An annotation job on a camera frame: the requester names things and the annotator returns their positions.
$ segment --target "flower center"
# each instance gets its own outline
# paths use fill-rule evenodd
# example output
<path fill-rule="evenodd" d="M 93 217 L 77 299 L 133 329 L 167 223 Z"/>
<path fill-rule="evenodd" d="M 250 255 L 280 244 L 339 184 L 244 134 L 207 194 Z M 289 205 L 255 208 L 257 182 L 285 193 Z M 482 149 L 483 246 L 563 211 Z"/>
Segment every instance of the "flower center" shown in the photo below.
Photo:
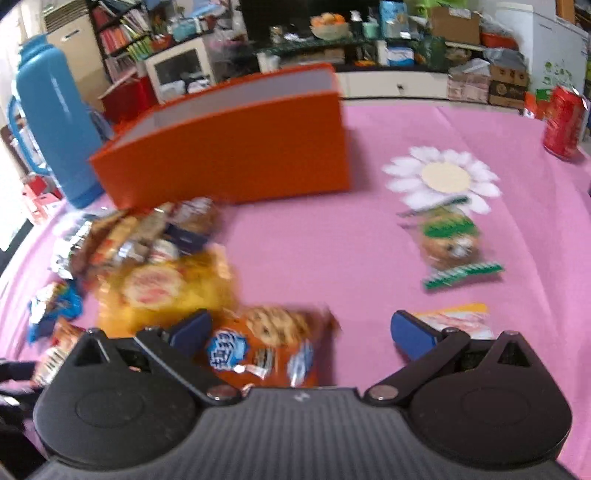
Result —
<path fill-rule="evenodd" d="M 441 193 L 465 192 L 470 187 L 470 174 L 453 163 L 430 163 L 421 170 L 425 184 Z"/>

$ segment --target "white appliance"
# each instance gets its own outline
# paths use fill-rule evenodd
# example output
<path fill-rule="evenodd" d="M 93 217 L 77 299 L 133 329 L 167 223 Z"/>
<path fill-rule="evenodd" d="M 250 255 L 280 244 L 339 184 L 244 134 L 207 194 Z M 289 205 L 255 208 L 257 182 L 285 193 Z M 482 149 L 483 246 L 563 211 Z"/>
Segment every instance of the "white appliance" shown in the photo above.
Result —
<path fill-rule="evenodd" d="M 202 74 L 209 85 L 215 85 L 217 75 L 208 48 L 210 34 L 167 48 L 145 60 L 150 83 L 159 103 L 184 94 L 183 74 Z"/>
<path fill-rule="evenodd" d="M 96 44 L 85 0 L 68 1 L 46 9 L 43 16 L 47 41 L 59 48 L 85 102 L 102 110 L 98 97 L 110 85 Z"/>
<path fill-rule="evenodd" d="M 532 5 L 499 3 L 496 18 L 512 29 L 528 62 L 530 92 L 549 93 L 562 83 L 583 93 L 587 70 L 587 32 Z"/>

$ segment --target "orange box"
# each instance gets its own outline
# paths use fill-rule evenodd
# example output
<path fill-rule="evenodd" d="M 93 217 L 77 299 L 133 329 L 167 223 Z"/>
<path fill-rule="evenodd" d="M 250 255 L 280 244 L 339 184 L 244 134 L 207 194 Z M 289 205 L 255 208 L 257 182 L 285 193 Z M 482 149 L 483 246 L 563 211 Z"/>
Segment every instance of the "orange box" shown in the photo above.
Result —
<path fill-rule="evenodd" d="M 250 75 L 156 106 L 90 161 L 120 209 L 350 188 L 339 90 L 328 64 Z"/>

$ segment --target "microwave oven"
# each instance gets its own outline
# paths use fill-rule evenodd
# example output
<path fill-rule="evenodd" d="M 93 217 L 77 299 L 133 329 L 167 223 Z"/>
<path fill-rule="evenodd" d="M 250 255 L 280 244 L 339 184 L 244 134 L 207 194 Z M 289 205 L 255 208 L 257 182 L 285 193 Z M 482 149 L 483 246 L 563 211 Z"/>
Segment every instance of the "microwave oven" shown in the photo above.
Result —
<path fill-rule="evenodd" d="M 145 60 L 150 83 L 159 103 L 216 84 L 208 40 L 203 34 L 159 51 Z"/>

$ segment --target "snack bag with green label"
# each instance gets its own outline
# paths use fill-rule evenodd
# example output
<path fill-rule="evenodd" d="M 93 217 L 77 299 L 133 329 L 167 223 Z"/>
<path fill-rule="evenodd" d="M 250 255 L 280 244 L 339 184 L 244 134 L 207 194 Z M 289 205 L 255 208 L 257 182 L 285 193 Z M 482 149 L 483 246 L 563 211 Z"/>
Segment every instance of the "snack bag with green label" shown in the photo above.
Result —
<path fill-rule="evenodd" d="M 412 215 L 419 215 L 421 250 L 432 267 L 423 280 L 427 290 L 451 286 L 465 278 L 503 271 L 499 262 L 484 259 L 480 231 L 457 204 L 467 201 L 459 197 Z"/>

